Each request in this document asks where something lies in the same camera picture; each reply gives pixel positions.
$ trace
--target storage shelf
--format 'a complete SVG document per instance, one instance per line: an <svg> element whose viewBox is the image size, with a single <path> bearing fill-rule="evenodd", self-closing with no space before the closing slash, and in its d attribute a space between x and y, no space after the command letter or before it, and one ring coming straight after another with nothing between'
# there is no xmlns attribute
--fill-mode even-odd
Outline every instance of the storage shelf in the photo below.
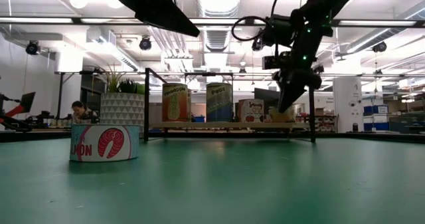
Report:
<svg viewBox="0 0 425 224"><path fill-rule="evenodd" d="M308 128L307 123L242 123L242 122L162 122L150 128Z"/></svg>

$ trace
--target fish logo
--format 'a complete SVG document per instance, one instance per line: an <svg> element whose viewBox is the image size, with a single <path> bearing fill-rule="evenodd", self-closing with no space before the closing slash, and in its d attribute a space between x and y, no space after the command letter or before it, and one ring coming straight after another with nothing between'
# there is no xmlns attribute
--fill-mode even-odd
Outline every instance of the fish logo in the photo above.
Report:
<svg viewBox="0 0 425 224"><path fill-rule="evenodd" d="M104 156L106 148L110 142L112 142L112 148L106 156L107 159L113 158L122 149L124 145L124 133L117 128L109 128L105 130L105 132L100 135L98 142L99 156Z"/></svg>

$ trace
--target black robotic arm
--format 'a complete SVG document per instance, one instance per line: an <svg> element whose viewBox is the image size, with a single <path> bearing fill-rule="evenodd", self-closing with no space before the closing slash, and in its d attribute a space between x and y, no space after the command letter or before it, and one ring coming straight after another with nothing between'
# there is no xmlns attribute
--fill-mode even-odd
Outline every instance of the black robotic arm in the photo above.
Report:
<svg viewBox="0 0 425 224"><path fill-rule="evenodd" d="M317 60L315 55L323 36L333 36L330 27L332 19L349 1L307 0L305 5L293 10L290 17L272 12L270 17L260 18L267 25L254 37L255 43L291 48L291 51L279 54L276 47L274 56L263 58L264 69L279 69L273 74L273 79L281 91L278 104L280 112L287 110L305 92L305 86L315 89L321 86L320 76L312 71L311 66ZM232 34L236 39L246 41L236 37L233 29Z"/></svg>
<svg viewBox="0 0 425 224"><path fill-rule="evenodd" d="M135 12L135 18L160 29L166 29L192 37L200 31L176 6L175 0L120 0Z"/></svg>

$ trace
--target tin can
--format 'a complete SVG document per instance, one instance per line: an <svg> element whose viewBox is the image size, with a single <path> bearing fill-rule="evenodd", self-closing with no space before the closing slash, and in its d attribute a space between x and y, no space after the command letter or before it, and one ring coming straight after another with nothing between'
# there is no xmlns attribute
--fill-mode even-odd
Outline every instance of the tin can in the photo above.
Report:
<svg viewBox="0 0 425 224"><path fill-rule="evenodd" d="M263 122L264 101L259 99L239 100L239 122Z"/></svg>
<svg viewBox="0 0 425 224"><path fill-rule="evenodd" d="M187 89L187 121L192 121L192 90Z"/></svg>
<svg viewBox="0 0 425 224"><path fill-rule="evenodd" d="M162 122L187 122L186 84L163 84Z"/></svg>
<svg viewBox="0 0 425 224"><path fill-rule="evenodd" d="M232 121L232 85L207 84L207 122Z"/></svg>

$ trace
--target woman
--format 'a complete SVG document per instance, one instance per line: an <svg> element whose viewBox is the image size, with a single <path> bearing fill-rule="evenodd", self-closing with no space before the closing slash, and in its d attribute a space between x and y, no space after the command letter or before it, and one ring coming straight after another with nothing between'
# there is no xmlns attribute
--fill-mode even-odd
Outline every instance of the woman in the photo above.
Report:
<svg viewBox="0 0 425 224"><path fill-rule="evenodd" d="M87 108L85 104L81 101L75 101L72 103L72 110L74 111L72 115L73 124L91 124L92 117L96 117L97 114L91 109Z"/></svg>

